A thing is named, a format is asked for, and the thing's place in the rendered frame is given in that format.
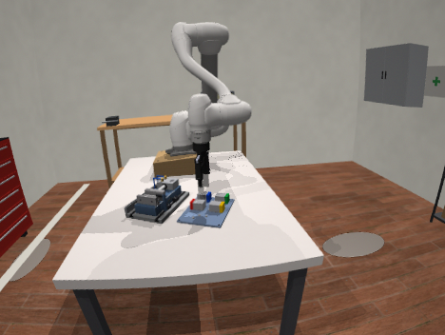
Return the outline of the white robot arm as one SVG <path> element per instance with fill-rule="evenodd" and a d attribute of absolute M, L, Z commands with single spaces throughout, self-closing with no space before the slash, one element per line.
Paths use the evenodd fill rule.
<path fill-rule="evenodd" d="M 188 112 L 173 114 L 170 124 L 172 148 L 165 150 L 165 153 L 170 153 L 170 157 L 196 154 L 193 150 L 194 142 L 206 144 L 211 141 L 211 137 L 227 132 L 229 126 L 242 124 L 251 117 L 249 104 L 232 95 L 218 79 L 218 53 L 228 39 L 228 28 L 216 23 L 179 22 L 172 29 L 174 50 L 182 65 L 202 81 L 202 94 L 191 96 Z M 192 45 L 198 47 L 201 65 L 192 57 Z"/>

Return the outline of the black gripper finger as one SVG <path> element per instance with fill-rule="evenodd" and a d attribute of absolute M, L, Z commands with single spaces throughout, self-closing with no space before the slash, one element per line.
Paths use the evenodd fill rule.
<path fill-rule="evenodd" d="M 205 162 L 203 165 L 203 186 L 204 187 L 209 187 L 209 176 L 208 174 L 210 174 L 210 172 L 208 172 L 209 169 L 209 151 L 206 152 L 205 154 Z"/>
<path fill-rule="evenodd" d="M 203 163 L 201 164 L 200 155 L 198 155 L 197 159 L 194 159 L 195 162 L 195 175 L 196 180 L 198 181 L 198 193 L 204 193 L 203 188 L 203 165 L 204 165 L 205 155 L 203 156 Z"/>

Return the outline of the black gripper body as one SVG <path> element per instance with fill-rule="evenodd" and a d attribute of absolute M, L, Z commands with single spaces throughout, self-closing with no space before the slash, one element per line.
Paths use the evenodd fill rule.
<path fill-rule="evenodd" d="M 200 144 L 200 145 L 193 143 L 193 150 L 197 152 L 197 157 L 198 157 L 198 155 L 200 155 L 200 159 L 201 159 L 201 163 L 202 163 L 203 156 L 206 154 L 207 151 L 210 150 L 209 142 L 206 144 Z"/>

